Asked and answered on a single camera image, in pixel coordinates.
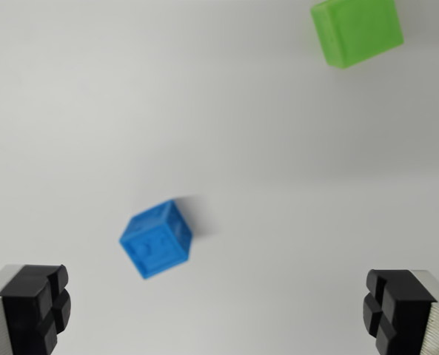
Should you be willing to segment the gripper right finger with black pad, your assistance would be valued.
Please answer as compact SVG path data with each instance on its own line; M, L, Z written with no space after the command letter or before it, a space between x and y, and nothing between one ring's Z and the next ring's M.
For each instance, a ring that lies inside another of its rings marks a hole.
M426 270L366 277L363 322L379 354L439 354L439 281Z

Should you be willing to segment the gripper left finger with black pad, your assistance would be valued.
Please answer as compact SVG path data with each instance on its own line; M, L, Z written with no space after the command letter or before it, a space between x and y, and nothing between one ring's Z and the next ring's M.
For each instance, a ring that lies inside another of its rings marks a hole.
M0 354L51 354L70 319L67 268L6 265L0 270Z

